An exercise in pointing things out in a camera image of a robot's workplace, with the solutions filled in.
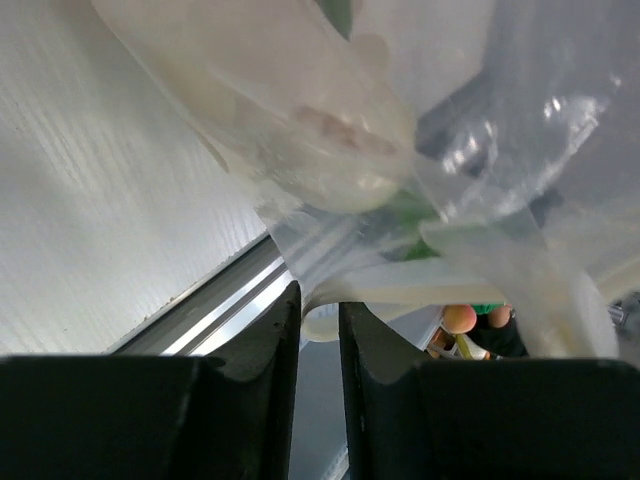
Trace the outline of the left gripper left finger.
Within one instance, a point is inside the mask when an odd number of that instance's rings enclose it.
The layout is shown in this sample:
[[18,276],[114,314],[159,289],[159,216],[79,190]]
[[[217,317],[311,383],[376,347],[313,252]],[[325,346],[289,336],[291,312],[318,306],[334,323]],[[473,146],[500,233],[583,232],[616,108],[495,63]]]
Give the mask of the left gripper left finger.
[[284,479],[301,327],[289,284],[205,356],[11,356],[5,479]]

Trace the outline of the clear zip top bag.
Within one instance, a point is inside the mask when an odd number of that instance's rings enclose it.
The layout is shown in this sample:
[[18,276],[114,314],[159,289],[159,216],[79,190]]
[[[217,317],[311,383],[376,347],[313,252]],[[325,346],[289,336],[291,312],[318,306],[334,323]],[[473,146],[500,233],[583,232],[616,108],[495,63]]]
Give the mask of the clear zip top bag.
[[635,1],[98,1],[303,291],[510,305],[540,357],[639,352]]

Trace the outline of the white toy radish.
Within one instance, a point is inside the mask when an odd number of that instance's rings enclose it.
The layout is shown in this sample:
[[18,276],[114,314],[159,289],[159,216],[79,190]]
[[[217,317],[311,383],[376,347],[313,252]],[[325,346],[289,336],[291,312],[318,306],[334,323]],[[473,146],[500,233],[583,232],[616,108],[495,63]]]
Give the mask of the white toy radish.
[[427,208],[406,192],[415,121],[385,82],[388,41],[317,25],[186,28],[158,73],[206,139],[239,150],[292,205],[384,215],[403,258],[428,253]]

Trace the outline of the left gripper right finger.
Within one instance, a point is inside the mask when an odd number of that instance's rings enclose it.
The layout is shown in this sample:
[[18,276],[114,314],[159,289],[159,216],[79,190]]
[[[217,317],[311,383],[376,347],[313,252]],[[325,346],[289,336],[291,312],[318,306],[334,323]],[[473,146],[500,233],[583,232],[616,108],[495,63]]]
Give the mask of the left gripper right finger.
[[622,361],[436,360],[339,307],[355,479],[635,479],[639,373]]

